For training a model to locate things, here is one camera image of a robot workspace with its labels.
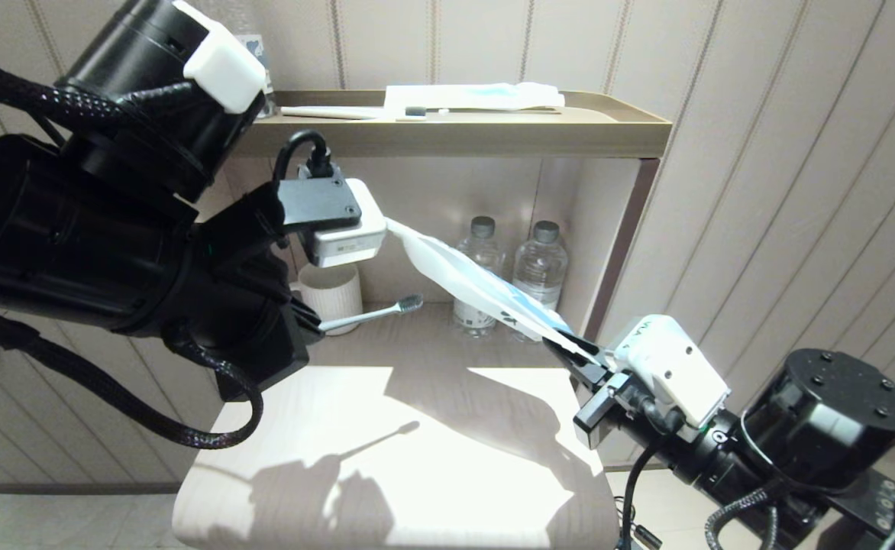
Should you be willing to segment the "pale green toothbrush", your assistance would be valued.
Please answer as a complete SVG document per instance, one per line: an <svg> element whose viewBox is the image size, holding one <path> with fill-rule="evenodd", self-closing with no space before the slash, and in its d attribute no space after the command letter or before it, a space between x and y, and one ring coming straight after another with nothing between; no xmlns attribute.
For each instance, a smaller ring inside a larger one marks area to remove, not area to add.
<svg viewBox="0 0 895 550"><path fill-rule="evenodd" d="M408 314L410 312L419 310L421 307L423 307L423 304L424 296L421 295L421 293L414 293L414 295L402 297L400 300L398 300L398 302L395 302L385 309L378 309L375 311L365 312L346 318L321 322L321 324L318 325L318 330L322 333L331 333L341 330L341 328L360 325L363 323L371 322L375 319L384 318L391 315Z"/></svg>

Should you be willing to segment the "white blue plastic wrapper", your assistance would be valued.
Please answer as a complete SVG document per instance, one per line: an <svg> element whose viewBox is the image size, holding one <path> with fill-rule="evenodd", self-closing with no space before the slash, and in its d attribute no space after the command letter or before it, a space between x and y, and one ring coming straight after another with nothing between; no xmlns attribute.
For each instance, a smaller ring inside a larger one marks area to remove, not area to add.
<svg viewBox="0 0 895 550"><path fill-rule="evenodd" d="M386 218L386 226L401 240L413 267L455 299L476 307L532 341L573 333L556 311L547 310L499 276L486 271L443 241Z"/></svg>

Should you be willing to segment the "white ribbed mug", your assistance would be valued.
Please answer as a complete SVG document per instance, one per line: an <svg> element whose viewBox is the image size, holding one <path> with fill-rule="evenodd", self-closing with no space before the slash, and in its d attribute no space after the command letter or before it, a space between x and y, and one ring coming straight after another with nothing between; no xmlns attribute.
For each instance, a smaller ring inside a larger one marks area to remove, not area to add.
<svg viewBox="0 0 895 550"><path fill-rule="evenodd" d="M363 313L363 293L357 265L328 268L305 265L290 283L298 299L318 314L319 321L330 323Z"/></svg>

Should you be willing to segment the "small clear water bottle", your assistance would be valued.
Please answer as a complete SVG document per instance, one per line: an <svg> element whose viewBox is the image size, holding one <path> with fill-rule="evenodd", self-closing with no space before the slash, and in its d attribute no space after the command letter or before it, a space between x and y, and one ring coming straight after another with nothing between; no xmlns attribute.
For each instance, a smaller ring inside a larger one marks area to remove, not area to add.
<svg viewBox="0 0 895 550"><path fill-rule="evenodd" d="M476 264L495 275L501 275L506 254L496 240L496 220L479 215L470 222L467 237L459 243L458 250ZM493 333L496 320L483 311L460 299L454 300L452 318L463 335L470 338L486 338Z"/></svg>
<svg viewBox="0 0 895 550"><path fill-rule="evenodd" d="M568 263L559 225L546 220L536 222L530 239L517 248L512 285L534 297L547 310L554 311L561 297Z"/></svg>

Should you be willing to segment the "black key bunch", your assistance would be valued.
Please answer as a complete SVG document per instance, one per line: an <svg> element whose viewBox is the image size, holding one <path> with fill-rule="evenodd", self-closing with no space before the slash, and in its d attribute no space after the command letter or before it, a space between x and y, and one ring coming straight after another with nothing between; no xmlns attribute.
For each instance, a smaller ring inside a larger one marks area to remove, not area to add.
<svg viewBox="0 0 895 550"><path fill-rule="evenodd" d="M647 529L646 526L634 522L634 519L636 518L636 508L634 508L634 506L630 507L629 512L630 543L628 547L623 546L623 523L625 523L623 522L623 501L625 501L625 498L614 497L614 499L616 502L616 512L621 516L622 525L621 537L619 537L619 542L616 543L615 550L661 550L663 541L654 535L651 530Z"/></svg>

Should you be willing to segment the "white toothbrush dark bristles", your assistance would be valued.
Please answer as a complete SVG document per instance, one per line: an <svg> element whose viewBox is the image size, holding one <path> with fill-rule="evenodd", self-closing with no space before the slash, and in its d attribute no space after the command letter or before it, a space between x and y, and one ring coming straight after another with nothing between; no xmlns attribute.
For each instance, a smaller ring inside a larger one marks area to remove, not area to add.
<svg viewBox="0 0 895 550"><path fill-rule="evenodd" d="M425 108L387 109L364 105L283 105L279 113L292 118L322 118L332 121L426 121Z"/></svg>

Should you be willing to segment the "brown open shelf unit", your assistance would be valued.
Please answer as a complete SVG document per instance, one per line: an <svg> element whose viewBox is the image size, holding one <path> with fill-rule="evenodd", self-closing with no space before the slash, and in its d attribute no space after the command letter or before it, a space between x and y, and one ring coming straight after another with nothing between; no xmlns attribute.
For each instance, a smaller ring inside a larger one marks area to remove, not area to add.
<svg viewBox="0 0 895 550"><path fill-rule="evenodd" d="M332 121L292 118L279 111L259 121L267 99L257 96L245 114L228 154L274 159L259 187L221 210L201 227L206 254L220 289L196 300L207 313L189 323L189 334L218 358L218 351L248 337L267 307L287 304L286 265L270 250L291 241L283 228L279 182L288 179L363 180L387 218L421 234L454 211L468 194L500 201L507 179L481 174L481 160L583 159L585 167L609 160L630 167L638 188L644 170L656 170L670 123L632 105L588 92L562 92L566 107L523 111L426 109L426 121ZM382 107L378 91L287 92L283 105Z"/></svg>

